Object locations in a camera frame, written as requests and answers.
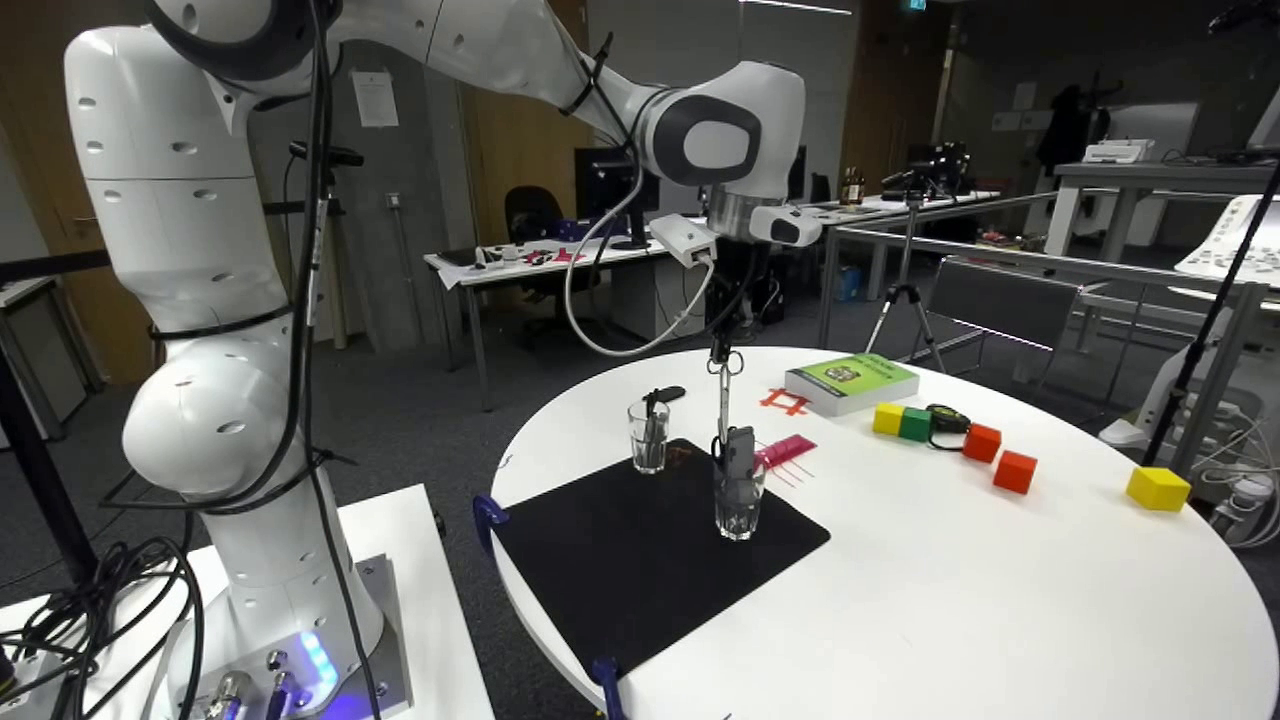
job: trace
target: yellow block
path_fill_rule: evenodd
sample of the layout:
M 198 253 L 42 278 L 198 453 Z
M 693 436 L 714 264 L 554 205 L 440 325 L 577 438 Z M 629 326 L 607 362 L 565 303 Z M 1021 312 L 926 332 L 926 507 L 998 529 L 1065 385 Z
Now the yellow block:
M 1149 510 L 1182 510 L 1191 497 L 1191 483 L 1171 466 L 1138 466 L 1127 475 L 1127 497 Z
M 903 432 L 903 411 L 901 405 L 879 405 L 874 415 L 874 432 L 878 436 L 901 436 Z

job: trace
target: green book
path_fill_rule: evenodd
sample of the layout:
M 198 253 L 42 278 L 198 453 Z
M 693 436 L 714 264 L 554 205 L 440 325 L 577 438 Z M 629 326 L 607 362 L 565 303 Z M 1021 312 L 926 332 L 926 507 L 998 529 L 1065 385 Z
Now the green book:
M 921 374 L 898 361 L 855 353 L 826 362 L 787 369 L 783 388 L 822 415 L 843 415 L 884 400 L 917 395 Z

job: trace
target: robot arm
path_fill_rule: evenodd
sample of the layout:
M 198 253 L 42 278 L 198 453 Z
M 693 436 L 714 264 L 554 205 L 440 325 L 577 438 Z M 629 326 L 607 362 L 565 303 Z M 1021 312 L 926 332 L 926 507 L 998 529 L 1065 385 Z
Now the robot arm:
M 387 42 L 465 84 L 543 99 L 635 146 L 671 183 L 714 189 L 716 235 L 813 242 L 822 233 L 776 229 L 787 214 L 787 169 L 804 128 L 804 79 L 767 64 L 693 89 L 646 89 L 583 57 L 543 0 L 347 0 L 325 5 L 330 42 Z M 158 0 L 158 32 L 227 89 L 306 92 L 311 21 L 306 0 Z
M 282 674 L 265 656 L 288 656 L 306 715 L 386 637 L 345 539 L 325 536 L 338 529 L 325 471 L 288 432 L 306 303 L 288 303 L 271 264 L 245 128 L 260 99 L 309 92 L 311 5 L 325 42 L 377 39 L 455 79 L 538 94 L 629 138 L 653 172 L 714 189 L 708 229 L 662 222 L 677 261 L 708 261 L 720 233 L 804 242 L 804 233 L 782 233 L 787 214 L 772 205 L 783 199 L 804 103 L 804 79 L 782 67 L 640 89 L 595 71 L 542 0 L 151 0 L 147 27 L 78 37 L 66 71 L 90 199 L 120 285 L 164 335 L 164 369 L 138 390 L 123 457 L 205 510 L 227 567 L 227 592 L 208 603 L 198 694 L 208 702 L 227 674 L 265 694 Z M 187 683 L 187 651 L 192 631 L 182 631 L 171 694 Z

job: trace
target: toy block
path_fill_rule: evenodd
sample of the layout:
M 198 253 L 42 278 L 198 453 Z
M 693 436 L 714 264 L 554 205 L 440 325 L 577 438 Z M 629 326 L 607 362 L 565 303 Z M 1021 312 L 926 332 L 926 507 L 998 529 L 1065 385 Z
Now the toy block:
M 1002 463 L 998 463 L 993 483 L 1006 487 L 1006 493 L 1028 497 L 1034 493 L 1034 475 L 1037 475 L 1037 457 L 1006 453 Z
M 1191 483 L 1171 466 L 1138 466 L 1126 497 L 1149 510 L 1182 510 L 1191 501 Z
M 982 461 L 982 463 L 993 463 L 998 453 L 1002 453 L 1002 432 L 990 427 L 990 423 L 970 423 L 970 432 L 966 432 L 966 457 L 970 457 L 970 461 Z
M 874 415 L 878 436 L 901 436 L 903 432 L 903 409 L 901 405 L 879 405 Z
M 903 409 L 903 438 L 927 442 L 932 438 L 932 415 L 926 409 Z

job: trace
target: clear glass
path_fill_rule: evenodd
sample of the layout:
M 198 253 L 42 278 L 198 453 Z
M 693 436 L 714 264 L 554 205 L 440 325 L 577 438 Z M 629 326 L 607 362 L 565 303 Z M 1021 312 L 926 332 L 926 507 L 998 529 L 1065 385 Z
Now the clear glass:
M 653 411 L 646 405 L 629 409 L 633 423 L 633 466 L 640 475 L 657 475 L 670 466 L 670 405 L 657 405 Z
M 759 501 L 763 501 L 763 463 L 750 471 L 716 466 L 716 529 L 725 539 L 744 543 L 759 529 Z

